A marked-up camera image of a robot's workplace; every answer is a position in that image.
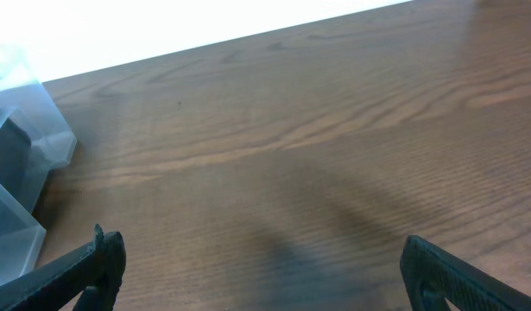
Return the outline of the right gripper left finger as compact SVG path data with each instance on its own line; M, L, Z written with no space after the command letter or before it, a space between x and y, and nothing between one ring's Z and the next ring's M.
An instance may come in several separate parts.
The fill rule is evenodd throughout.
M120 232L95 225L92 241L0 286L0 310L112 310L126 268Z

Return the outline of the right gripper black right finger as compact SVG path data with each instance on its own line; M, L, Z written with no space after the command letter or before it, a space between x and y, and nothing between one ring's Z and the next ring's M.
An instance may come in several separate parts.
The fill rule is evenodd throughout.
M417 235L407 237L400 270L414 311L529 311L531 297Z

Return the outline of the clear plastic storage container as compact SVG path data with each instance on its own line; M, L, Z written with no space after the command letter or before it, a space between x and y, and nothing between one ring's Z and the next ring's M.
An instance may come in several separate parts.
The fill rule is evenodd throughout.
M15 46L0 46L0 108L31 140L17 196L0 184L1 286L34 268L46 231L32 212L48 173L70 163L77 138Z

